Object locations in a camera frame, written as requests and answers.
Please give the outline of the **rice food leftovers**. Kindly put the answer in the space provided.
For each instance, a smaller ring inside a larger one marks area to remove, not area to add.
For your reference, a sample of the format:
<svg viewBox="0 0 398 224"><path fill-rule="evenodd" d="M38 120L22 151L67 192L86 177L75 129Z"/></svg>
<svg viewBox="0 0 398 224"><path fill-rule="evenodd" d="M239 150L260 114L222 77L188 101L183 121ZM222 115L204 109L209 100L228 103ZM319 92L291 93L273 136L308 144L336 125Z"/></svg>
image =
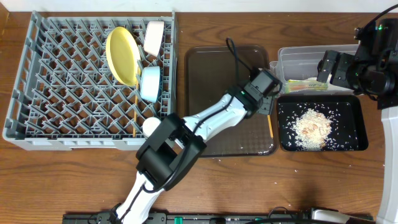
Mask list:
<svg viewBox="0 0 398 224"><path fill-rule="evenodd" d="M287 151L353 151L359 147L349 103L279 103L278 125Z"/></svg>

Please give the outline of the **pale green plastic cup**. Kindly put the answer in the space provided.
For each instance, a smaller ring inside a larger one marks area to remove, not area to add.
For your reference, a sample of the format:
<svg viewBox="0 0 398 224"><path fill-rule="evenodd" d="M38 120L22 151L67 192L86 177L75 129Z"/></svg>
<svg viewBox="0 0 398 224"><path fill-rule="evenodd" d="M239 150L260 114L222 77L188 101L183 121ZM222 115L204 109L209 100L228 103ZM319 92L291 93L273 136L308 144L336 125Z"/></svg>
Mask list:
<svg viewBox="0 0 398 224"><path fill-rule="evenodd" d="M159 126L161 120L156 117L147 118L142 124L142 133L148 138Z"/></svg>

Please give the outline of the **light blue plastic bowl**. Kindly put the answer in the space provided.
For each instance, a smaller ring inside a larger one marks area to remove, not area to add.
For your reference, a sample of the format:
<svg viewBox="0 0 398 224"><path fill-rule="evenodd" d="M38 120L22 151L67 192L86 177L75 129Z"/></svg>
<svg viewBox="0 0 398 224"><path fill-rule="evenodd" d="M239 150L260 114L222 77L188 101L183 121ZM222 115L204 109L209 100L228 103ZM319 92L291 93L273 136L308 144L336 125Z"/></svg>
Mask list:
<svg viewBox="0 0 398 224"><path fill-rule="evenodd" d="M155 103L159 94L160 67L146 67L141 74L140 96L143 100Z"/></svg>

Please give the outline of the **yellow plastic plate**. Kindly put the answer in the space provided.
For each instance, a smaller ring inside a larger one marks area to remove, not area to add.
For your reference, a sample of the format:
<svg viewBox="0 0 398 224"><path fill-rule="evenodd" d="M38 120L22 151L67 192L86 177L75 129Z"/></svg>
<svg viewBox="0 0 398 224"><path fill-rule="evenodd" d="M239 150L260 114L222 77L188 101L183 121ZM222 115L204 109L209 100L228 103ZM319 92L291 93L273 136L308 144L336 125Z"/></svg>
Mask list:
<svg viewBox="0 0 398 224"><path fill-rule="evenodd" d="M115 79L123 85L135 86L136 75L140 74L140 60L132 34L124 27L113 29L106 39L106 61Z"/></svg>

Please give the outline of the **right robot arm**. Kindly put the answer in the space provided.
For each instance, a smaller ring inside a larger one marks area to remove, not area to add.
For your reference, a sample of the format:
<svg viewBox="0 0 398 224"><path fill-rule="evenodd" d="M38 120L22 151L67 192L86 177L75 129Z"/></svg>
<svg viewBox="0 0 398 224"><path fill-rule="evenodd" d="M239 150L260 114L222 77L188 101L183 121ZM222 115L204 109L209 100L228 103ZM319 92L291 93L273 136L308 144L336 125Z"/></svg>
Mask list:
<svg viewBox="0 0 398 224"><path fill-rule="evenodd" d="M384 186L377 223L397 223L397 19L371 21L355 30L354 55L327 50L317 81L377 101L385 137Z"/></svg>

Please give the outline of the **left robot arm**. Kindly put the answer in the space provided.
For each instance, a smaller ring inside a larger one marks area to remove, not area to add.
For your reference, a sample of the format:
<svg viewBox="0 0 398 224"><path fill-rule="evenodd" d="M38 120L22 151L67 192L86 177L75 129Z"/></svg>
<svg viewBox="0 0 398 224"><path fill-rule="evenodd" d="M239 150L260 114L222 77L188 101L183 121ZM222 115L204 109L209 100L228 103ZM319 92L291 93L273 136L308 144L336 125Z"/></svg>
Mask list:
<svg viewBox="0 0 398 224"><path fill-rule="evenodd" d="M159 195L186 176L208 140L256 113L269 114L281 88L268 69L256 70L204 111L184 118L168 115L137 151L136 181L125 202L112 209L110 223L144 223Z"/></svg>

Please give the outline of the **clear plastic waste bin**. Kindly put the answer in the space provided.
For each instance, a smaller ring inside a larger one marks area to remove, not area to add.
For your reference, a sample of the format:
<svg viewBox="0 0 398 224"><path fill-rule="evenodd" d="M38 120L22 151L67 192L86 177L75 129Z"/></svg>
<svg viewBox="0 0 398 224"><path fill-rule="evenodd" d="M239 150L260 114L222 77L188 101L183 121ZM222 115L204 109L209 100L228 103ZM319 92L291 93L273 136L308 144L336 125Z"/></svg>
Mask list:
<svg viewBox="0 0 398 224"><path fill-rule="evenodd" d="M306 80L310 77L317 77L318 63L323 58L327 50L355 54L357 49L357 44L284 47L278 51L278 59L276 61L272 61L269 65L273 74L275 74L283 84L280 92L281 95L351 95L353 93L352 90L333 86L329 83L326 83L328 85L328 89L326 91L303 90L293 93L285 93L285 86L288 80Z"/></svg>

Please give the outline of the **black waste tray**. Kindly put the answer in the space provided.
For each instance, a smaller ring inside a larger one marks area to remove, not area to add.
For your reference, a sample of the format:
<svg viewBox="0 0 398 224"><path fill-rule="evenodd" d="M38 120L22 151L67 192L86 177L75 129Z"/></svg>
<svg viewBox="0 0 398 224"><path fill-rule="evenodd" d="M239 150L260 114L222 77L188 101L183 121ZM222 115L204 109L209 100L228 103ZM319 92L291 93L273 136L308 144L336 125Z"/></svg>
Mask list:
<svg viewBox="0 0 398 224"><path fill-rule="evenodd" d="M353 95L284 95L277 100L282 149L364 151L368 137L360 100Z"/></svg>

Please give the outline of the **green printed wrapper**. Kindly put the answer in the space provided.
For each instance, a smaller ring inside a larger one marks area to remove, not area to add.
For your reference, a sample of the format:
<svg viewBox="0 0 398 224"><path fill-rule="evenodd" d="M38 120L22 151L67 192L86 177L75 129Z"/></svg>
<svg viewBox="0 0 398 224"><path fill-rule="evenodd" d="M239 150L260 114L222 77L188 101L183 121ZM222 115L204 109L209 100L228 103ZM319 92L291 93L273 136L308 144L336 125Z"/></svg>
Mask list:
<svg viewBox="0 0 398 224"><path fill-rule="evenodd" d="M288 80L285 86L285 93L293 93L303 90L326 91L328 85L316 80Z"/></svg>

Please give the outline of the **dark brown serving tray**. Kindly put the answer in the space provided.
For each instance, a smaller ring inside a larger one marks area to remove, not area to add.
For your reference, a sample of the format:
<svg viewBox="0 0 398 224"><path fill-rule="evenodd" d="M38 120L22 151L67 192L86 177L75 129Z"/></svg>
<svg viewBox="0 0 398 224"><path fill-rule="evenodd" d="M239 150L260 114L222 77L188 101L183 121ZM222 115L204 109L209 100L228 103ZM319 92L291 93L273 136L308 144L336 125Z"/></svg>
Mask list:
<svg viewBox="0 0 398 224"><path fill-rule="evenodd" d="M185 54L186 112L197 114L217 103L236 83L234 58L227 47L195 47ZM272 125L276 116L271 115ZM269 156L278 146L271 139L267 115L256 113L206 142L202 157Z"/></svg>

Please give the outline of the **grey plastic dish rack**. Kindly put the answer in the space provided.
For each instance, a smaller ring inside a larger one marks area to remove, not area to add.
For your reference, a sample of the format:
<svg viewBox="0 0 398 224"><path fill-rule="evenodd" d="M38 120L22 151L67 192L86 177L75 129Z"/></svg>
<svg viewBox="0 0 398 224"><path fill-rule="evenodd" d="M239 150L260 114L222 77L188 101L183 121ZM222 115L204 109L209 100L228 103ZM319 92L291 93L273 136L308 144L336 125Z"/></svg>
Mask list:
<svg viewBox="0 0 398 224"><path fill-rule="evenodd" d="M106 61L106 39L126 28L144 43L150 17L43 17L33 12L2 131L3 138L28 151L116 148L136 151L144 143L142 124L175 111L178 23L164 21L158 56L139 50L140 69L159 66L155 103L138 86L126 86Z"/></svg>

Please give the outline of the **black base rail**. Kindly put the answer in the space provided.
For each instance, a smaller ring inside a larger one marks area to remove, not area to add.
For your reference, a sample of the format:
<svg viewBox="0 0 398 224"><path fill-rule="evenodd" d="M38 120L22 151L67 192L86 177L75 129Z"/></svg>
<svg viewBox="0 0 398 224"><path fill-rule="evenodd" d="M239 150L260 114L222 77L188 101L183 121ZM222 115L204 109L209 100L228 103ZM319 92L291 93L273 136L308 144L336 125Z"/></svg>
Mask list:
<svg viewBox="0 0 398 224"><path fill-rule="evenodd" d="M230 224L248 223L267 218L310 219L309 212L290 212L282 207L273 209L267 215L203 215L150 213L144 224ZM119 223L109 210L91 214L64 214L62 224L112 224Z"/></svg>

